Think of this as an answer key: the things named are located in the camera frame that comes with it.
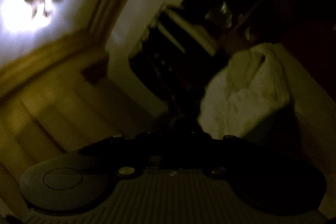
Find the yellowish wooden wardrobe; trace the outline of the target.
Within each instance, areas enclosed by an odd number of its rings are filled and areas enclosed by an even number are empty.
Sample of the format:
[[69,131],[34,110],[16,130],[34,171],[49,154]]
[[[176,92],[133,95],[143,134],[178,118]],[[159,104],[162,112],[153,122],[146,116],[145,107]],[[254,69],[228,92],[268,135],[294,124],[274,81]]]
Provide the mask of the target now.
[[19,182],[34,164],[138,132],[137,105],[108,79],[107,67],[107,57],[73,58],[1,102],[2,213],[27,213]]

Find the white floral bedding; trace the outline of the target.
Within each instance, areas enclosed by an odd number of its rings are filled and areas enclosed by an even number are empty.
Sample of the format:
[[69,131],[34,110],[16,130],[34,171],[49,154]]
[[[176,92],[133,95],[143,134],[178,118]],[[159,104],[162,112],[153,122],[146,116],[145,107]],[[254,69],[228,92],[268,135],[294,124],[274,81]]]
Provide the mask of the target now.
[[290,101],[282,63],[271,43],[236,52],[206,87],[198,123],[214,139],[247,135]]

